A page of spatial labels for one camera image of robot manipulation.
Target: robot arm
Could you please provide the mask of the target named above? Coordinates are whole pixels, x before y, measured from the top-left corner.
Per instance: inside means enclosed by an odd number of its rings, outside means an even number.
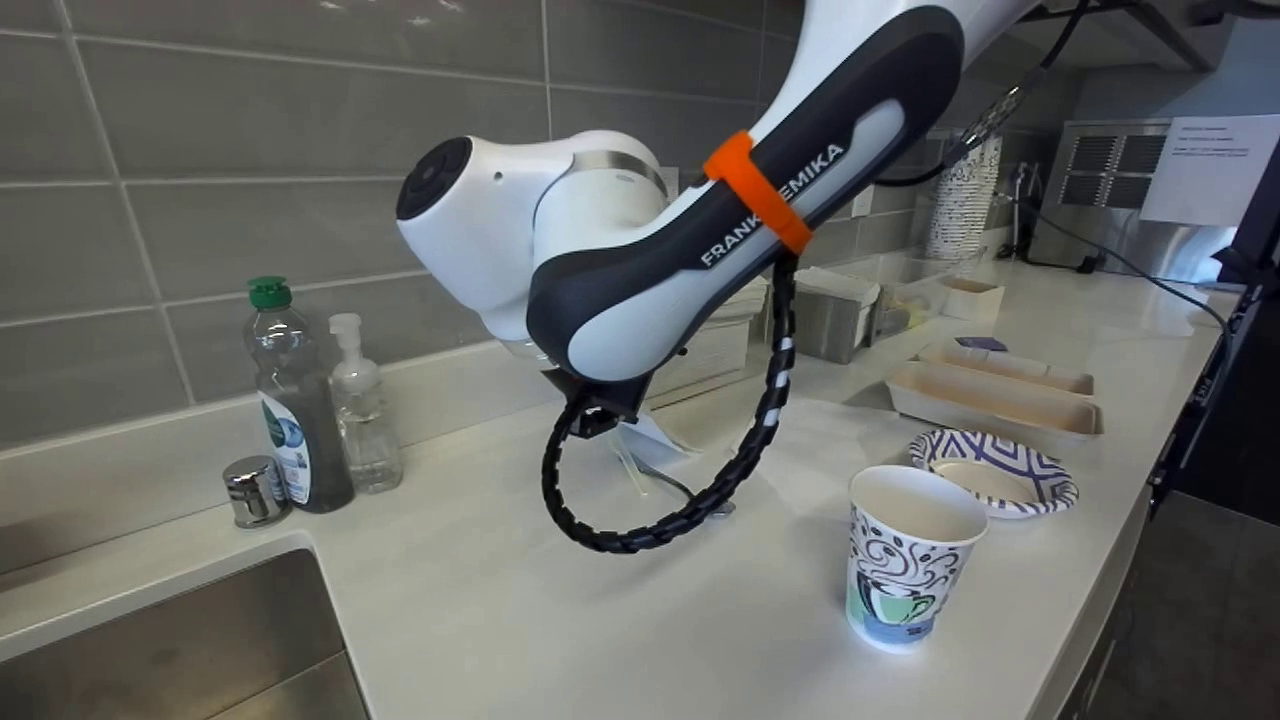
[[[807,0],[782,97],[700,186],[667,201],[657,156],[622,133],[459,137],[409,173],[401,230],[496,338],[590,383],[644,383],[722,298],[922,138],[963,65],[1031,3]]]

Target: kitchen counter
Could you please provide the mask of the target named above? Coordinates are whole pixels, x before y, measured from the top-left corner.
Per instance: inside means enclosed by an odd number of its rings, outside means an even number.
[[[884,653],[843,622],[843,482],[924,433],[887,409],[879,379],[963,332],[952,321],[854,363],[801,356],[776,446],[732,512],[671,549],[594,556],[553,526],[537,468],[561,409],[545,394],[412,444],[403,487],[333,517],[242,531],[219,504],[0,576],[0,661],[307,549],[380,720],[1054,715],[1119,589],[1148,468],[1215,323],[1140,278],[1036,268],[1002,268],[1002,278],[996,334],[1094,373],[1106,435],[1064,457],[1081,482],[1072,512],[991,524],[922,649]],[[661,412],[698,446],[698,474],[732,451],[758,383]],[[563,474],[594,524],[644,524],[682,504],[622,470],[606,441],[570,444]]]

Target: patterned paper cup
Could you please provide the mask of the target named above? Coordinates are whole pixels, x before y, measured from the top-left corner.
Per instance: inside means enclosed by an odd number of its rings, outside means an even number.
[[[952,479],[866,468],[854,479],[850,620],[884,645],[924,638],[986,526],[986,504]]]

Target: kitchen sink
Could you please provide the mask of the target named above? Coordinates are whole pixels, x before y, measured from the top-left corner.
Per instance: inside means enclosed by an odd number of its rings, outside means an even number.
[[[22,720],[367,720],[314,552],[3,661],[0,709]]]

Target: gray tile wall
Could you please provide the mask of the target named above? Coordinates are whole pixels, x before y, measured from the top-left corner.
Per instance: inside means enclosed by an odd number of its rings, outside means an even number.
[[[403,167],[594,122],[698,167],[795,28],[801,0],[3,0],[0,446],[249,390],[255,273],[363,311],[385,363],[483,338],[401,246]],[[843,238],[895,246],[909,209]]]

